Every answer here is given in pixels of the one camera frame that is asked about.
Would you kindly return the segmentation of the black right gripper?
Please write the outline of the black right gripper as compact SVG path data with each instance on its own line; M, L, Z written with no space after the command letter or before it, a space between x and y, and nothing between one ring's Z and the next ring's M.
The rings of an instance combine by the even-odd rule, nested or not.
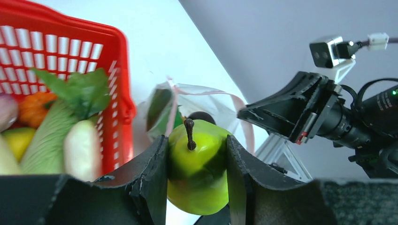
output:
M300 71L279 92L246 105L237 117L302 144L317 135L341 91L341 85L320 74Z

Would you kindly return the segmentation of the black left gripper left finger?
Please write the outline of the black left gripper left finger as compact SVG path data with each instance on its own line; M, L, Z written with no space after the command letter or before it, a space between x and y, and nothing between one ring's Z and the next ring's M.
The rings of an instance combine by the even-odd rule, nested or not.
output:
M168 139L159 136L118 169L84 182L67 174L0 178L3 225L163 225Z

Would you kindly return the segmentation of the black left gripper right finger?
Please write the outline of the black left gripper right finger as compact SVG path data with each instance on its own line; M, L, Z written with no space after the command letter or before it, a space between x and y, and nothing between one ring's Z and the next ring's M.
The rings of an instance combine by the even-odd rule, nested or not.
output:
M317 181L303 183L277 171L231 135L226 145L231 224L337 224Z

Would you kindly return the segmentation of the green pear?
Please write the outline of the green pear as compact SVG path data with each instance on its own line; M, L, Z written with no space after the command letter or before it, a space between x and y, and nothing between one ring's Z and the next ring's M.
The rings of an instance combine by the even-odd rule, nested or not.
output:
M212 215L229 202L227 137L204 120L186 119L168 137L168 200L194 215Z

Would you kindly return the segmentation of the dark purple round fruit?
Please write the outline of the dark purple round fruit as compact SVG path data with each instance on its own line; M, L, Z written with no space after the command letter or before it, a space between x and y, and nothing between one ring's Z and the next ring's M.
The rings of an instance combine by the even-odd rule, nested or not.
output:
M209 123L216 125L216 122L213 119L213 117L210 114L208 114L207 112L203 112L203 111L193 112L187 118L191 119L191 120L204 120L204 121L207 121Z

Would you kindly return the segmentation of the clear zip top bag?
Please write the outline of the clear zip top bag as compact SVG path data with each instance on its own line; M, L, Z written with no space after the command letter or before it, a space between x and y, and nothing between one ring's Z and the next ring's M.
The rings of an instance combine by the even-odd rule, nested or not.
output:
M146 99L137 105L132 125L133 156L145 151L156 136L169 135L173 126L194 112L209 114L216 125L230 131L248 152L254 154L253 125L237 118L239 110L245 107L246 102L235 94L206 86L176 83L169 77L153 86Z

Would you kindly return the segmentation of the red plastic shopping basket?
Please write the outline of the red plastic shopping basket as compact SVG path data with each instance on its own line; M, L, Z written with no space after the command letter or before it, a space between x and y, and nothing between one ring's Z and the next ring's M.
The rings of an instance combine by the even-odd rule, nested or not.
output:
M44 84L30 71L45 69L66 80L72 72L103 68L111 102L99 114L98 131L103 173L133 157L132 122L136 107L130 98L125 36L116 28L60 14L27 0L0 3L0 90L17 100Z

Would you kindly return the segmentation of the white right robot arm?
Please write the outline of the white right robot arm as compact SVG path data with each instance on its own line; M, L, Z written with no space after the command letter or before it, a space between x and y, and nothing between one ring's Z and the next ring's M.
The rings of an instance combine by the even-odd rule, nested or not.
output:
M239 110L237 117L292 143L314 136L334 147L355 150L349 161L370 178L398 176L398 88L368 99L367 82L358 92L328 77L298 72L279 92Z

